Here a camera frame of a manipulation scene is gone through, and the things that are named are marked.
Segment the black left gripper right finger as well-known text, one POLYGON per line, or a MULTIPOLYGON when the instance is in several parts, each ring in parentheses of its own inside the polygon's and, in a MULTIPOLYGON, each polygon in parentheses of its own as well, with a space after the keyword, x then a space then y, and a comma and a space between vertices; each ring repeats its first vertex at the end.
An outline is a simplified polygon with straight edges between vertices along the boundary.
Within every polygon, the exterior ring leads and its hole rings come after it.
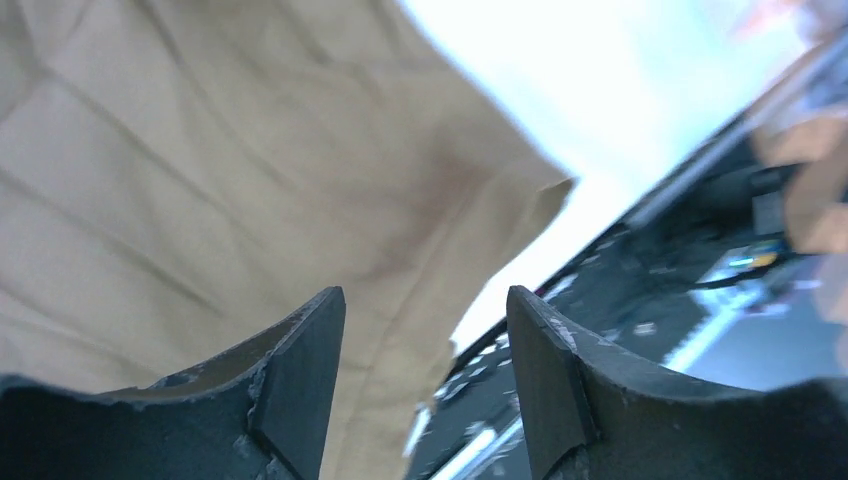
POLYGON ((767 392, 667 369, 508 292, 516 390, 536 479, 843 479, 847 382, 767 392))

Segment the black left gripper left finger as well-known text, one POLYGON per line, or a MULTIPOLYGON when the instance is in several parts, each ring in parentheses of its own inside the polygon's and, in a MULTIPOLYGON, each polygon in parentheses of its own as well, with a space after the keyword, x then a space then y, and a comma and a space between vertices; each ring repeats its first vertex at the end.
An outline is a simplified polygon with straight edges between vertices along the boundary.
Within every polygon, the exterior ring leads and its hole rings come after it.
POLYGON ((5 479, 315 479, 346 314, 340 287, 146 389, 5 375, 5 479))

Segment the tan brown pleated skirt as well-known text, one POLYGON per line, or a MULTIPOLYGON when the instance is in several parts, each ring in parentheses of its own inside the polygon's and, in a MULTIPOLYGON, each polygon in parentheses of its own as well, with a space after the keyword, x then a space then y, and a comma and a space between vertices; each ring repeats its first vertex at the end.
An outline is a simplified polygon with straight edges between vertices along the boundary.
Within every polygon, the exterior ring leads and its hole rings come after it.
POLYGON ((5 1, 1 368, 150 384, 341 286, 324 479, 400 479, 572 187, 392 1, 5 1))

